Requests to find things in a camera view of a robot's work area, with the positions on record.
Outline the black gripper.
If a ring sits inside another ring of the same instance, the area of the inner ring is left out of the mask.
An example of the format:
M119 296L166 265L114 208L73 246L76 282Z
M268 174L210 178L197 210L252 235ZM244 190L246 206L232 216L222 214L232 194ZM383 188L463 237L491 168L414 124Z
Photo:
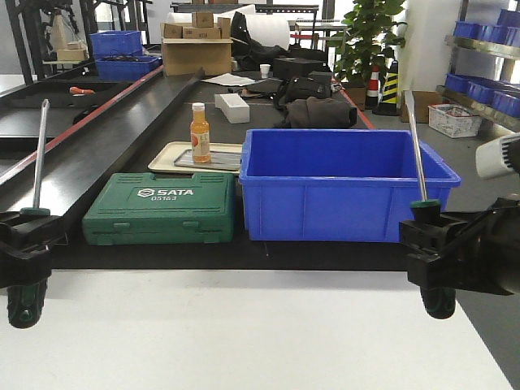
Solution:
M499 197L479 212L441 213L432 222L399 223L400 242L416 251L437 252L458 232L470 234L460 248L409 255L408 281L425 289L454 288L501 296L517 293L519 196Z

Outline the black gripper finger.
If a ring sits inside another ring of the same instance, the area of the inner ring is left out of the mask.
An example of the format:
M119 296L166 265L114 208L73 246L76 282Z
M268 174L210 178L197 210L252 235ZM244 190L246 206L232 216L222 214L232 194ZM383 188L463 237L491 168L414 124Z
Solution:
M1 243L1 288L28 286L48 278L52 259L47 247L31 252Z
M1 242L16 249L53 245L66 236L63 220L49 211L1 213Z

